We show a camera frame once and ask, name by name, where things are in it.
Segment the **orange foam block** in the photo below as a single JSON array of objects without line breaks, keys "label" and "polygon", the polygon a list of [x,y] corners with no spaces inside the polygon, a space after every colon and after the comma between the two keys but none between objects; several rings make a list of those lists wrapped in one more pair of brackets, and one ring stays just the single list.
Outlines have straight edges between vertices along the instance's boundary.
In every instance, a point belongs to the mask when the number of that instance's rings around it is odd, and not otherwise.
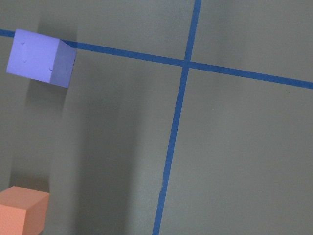
[{"label": "orange foam block", "polygon": [[0,193],[0,233],[38,235],[45,227],[49,193],[12,186]]}]

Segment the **purple foam block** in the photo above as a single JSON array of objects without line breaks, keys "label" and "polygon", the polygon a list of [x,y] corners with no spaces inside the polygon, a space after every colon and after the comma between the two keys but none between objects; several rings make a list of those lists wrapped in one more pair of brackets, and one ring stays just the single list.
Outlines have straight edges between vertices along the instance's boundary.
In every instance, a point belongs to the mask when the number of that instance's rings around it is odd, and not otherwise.
[{"label": "purple foam block", "polygon": [[76,50],[62,40],[17,29],[7,73],[68,88]]}]

